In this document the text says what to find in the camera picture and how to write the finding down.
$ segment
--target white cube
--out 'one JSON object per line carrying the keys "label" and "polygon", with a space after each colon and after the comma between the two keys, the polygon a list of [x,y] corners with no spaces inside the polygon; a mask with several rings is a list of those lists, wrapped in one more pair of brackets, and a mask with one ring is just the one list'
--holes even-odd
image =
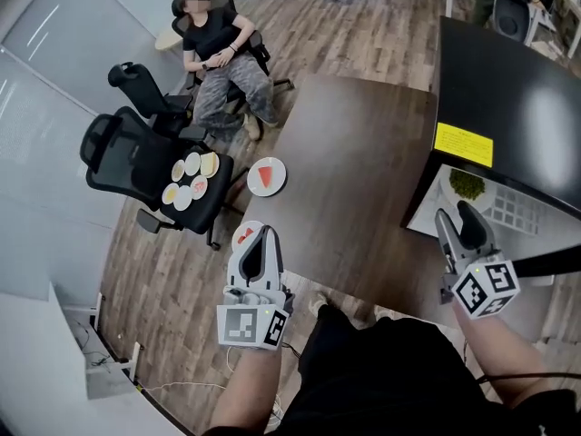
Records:
{"label": "white cube", "polygon": [[276,304],[218,305],[218,343],[276,351],[289,314]]}
{"label": "white cube", "polygon": [[452,292],[472,319],[496,315],[520,292],[512,262],[472,263]]}

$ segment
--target white plate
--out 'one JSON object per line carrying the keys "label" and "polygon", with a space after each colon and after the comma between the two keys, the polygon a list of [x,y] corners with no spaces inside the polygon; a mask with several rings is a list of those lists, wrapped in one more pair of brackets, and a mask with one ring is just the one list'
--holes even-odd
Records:
{"label": "white plate", "polygon": [[183,178],[184,170],[185,170],[184,160],[178,160],[177,162],[175,162],[172,168],[172,181],[174,181],[175,183],[180,181]]}
{"label": "white plate", "polygon": [[[171,189],[173,189],[173,197],[171,197],[169,195]],[[166,205],[169,205],[170,203],[172,203],[175,200],[175,197],[177,197],[179,189],[180,189],[180,186],[176,183],[168,184],[168,186],[163,190],[162,202],[165,203]]]}
{"label": "white plate", "polygon": [[190,206],[190,203],[192,203],[192,188],[189,185],[183,185],[175,196],[173,206],[178,212],[182,212]]}
{"label": "white plate", "polygon": [[193,178],[190,187],[192,188],[193,200],[200,200],[208,190],[208,178],[200,174],[199,176]]}
{"label": "white plate", "polygon": [[189,154],[188,157],[185,159],[185,173],[188,176],[194,176],[196,173],[198,173],[198,170],[200,169],[201,161],[202,158],[200,158],[200,154],[198,154],[197,152],[192,152],[191,154]]}
{"label": "white plate", "polygon": [[216,173],[218,173],[218,168],[220,168],[220,156],[216,154],[216,165],[214,166],[214,171],[212,172],[212,174],[208,174],[206,177],[208,179],[213,178],[216,175]]}
{"label": "white plate", "polygon": [[[263,166],[272,167],[271,185],[269,187],[264,187],[261,175],[258,172],[258,169]],[[284,167],[284,163],[278,158],[269,156],[260,159],[252,166],[251,170],[248,171],[248,179],[246,182],[248,183],[248,188],[254,195],[258,195],[259,197],[269,197],[282,188],[286,178],[287,169]]]}
{"label": "white plate", "polygon": [[238,249],[240,244],[244,242],[243,240],[238,242],[238,240],[246,234],[247,229],[250,229],[253,232],[257,232],[262,226],[264,226],[264,223],[255,221],[244,222],[238,226],[236,231],[234,231],[234,235],[232,236],[232,251],[234,252],[236,249]]}
{"label": "white plate", "polygon": [[446,195],[448,201],[454,205],[454,208],[458,207],[458,202],[461,200],[465,200],[466,202],[470,203],[474,208],[476,208],[479,212],[484,212],[490,205],[494,202],[494,198],[497,196],[497,184],[493,181],[489,181],[488,179],[484,180],[485,189],[484,192],[479,195],[476,200],[465,199],[460,197],[456,191],[452,188],[452,184],[450,184],[450,172],[452,168],[449,166],[445,166],[442,169],[442,174],[439,180],[440,185],[442,186],[442,192]]}

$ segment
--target brown tabletop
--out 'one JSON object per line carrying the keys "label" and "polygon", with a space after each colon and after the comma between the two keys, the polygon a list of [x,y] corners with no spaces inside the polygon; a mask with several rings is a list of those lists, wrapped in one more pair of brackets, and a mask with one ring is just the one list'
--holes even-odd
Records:
{"label": "brown tabletop", "polygon": [[[428,159],[435,118],[436,97],[427,92],[308,76],[272,154],[287,167],[286,186],[272,197],[253,196],[244,220],[277,231],[286,270],[456,326],[451,308],[439,304],[445,262],[437,240],[400,227]],[[523,294],[505,317],[531,340],[544,314],[530,307],[544,298],[540,290]]]}

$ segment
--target yellow sticky note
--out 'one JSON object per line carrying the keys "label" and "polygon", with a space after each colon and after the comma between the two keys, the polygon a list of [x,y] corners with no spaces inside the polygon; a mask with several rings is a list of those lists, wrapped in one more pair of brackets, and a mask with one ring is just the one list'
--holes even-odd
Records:
{"label": "yellow sticky note", "polygon": [[483,135],[474,134],[449,124],[438,123],[434,148],[448,154],[461,156],[477,164],[492,167],[493,144],[492,139]]}

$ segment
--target plate with watermelon slice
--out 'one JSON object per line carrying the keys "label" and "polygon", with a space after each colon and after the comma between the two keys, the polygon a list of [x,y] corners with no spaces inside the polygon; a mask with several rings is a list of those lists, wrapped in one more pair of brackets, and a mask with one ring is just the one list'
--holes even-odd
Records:
{"label": "plate with watermelon slice", "polygon": [[258,231],[262,226],[264,226],[264,223],[255,221],[244,222],[238,226],[232,236],[232,251],[235,252],[248,236]]}
{"label": "plate with watermelon slice", "polygon": [[256,162],[248,172],[248,188],[254,195],[269,197],[286,182],[287,170],[278,158],[266,157]]}

